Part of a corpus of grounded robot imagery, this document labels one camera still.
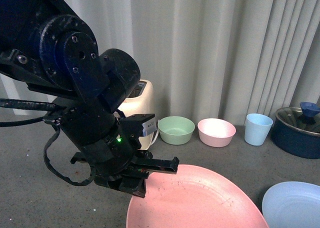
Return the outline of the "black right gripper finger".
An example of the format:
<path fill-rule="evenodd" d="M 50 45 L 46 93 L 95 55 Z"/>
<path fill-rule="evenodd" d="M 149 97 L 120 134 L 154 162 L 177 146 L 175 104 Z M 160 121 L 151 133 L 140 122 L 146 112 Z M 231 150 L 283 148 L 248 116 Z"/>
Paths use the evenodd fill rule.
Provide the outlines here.
<path fill-rule="evenodd" d="M 119 190 L 136 197 L 144 198 L 146 195 L 146 180 L 137 177 L 123 177 Z"/>

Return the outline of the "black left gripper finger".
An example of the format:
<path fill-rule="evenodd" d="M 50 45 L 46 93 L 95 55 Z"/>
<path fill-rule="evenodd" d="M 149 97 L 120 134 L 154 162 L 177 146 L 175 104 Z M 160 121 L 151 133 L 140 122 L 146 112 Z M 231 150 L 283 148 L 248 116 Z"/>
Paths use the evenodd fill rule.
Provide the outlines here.
<path fill-rule="evenodd" d="M 180 160 L 176 156 L 172 160 L 135 157 L 131 163 L 148 172 L 176 174 Z"/>

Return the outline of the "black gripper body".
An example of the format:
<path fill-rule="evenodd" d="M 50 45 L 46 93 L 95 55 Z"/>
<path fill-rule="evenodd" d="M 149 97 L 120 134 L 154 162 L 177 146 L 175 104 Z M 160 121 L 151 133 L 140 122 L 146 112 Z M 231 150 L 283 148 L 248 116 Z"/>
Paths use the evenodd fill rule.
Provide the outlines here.
<path fill-rule="evenodd" d="M 46 167 L 57 177 L 73 186 L 87 186 L 94 182 L 98 186 L 119 190 L 122 178 L 148 178 L 148 173 L 132 164 L 134 158 L 147 158 L 139 151 L 139 138 L 129 137 L 117 119 L 99 104 L 49 104 L 44 121 L 50 124 L 54 135 L 43 149 Z M 78 152 L 71 163 L 84 162 L 90 167 L 90 175 L 83 181 L 72 181 L 59 173 L 50 163 L 48 149 L 63 131 Z"/>

